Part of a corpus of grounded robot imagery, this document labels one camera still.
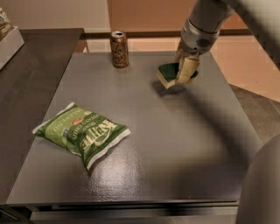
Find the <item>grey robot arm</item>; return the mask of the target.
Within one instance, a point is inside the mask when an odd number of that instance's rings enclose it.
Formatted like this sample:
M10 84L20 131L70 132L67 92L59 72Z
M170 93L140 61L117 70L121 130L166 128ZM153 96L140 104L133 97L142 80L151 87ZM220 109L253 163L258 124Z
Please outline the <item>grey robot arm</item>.
M179 63L210 51L224 22L238 14L275 67L280 67L280 0L196 0L181 32ZM241 190L236 224L280 224L280 136L268 141L251 161Z

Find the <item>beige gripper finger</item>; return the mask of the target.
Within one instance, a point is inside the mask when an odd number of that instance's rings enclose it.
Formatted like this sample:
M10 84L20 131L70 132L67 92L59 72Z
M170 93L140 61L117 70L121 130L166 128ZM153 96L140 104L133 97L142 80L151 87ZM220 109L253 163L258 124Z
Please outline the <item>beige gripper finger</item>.
M174 62L175 63L179 63L180 59L182 57L182 53L183 53L183 49L181 46L178 47L176 54L175 54L175 58L174 58Z
M177 84L191 84L198 75L200 59L198 57L182 57L179 60L178 73L176 77Z

